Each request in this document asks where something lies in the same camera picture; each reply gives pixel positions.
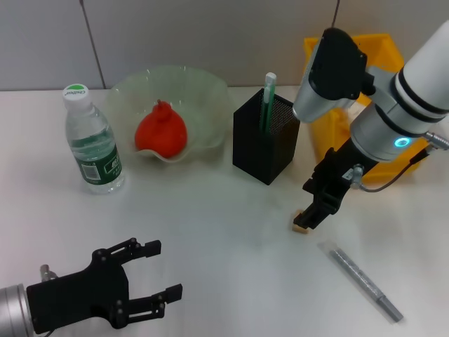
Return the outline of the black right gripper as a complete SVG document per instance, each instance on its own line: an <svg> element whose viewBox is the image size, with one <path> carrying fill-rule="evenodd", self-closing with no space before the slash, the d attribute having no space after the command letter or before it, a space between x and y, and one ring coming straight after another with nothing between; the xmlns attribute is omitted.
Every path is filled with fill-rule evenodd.
<svg viewBox="0 0 449 337"><path fill-rule="evenodd" d="M350 178L346 179L344 175L356 165L361 165L365 173L369 171L369 158L351 139L338 150L331 147L302 186L304 191L313 194L313 202L294 218L293 223L302 229L313 230L327 216L336 213L350 186Z"/></svg>

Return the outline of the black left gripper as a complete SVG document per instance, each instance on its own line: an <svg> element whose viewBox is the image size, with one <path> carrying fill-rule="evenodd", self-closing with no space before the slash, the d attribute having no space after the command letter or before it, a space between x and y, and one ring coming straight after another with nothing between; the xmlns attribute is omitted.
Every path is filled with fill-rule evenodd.
<svg viewBox="0 0 449 337"><path fill-rule="evenodd" d="M107 320L115 329L164 318L166 306L182 299L183 286L176 284L154 295L129 300L128 278L122 267L160 253L159 240L140 244L133 237L95 251L89 266L80 272L28 286L34 331L45 333L93 317Z"/></svg>

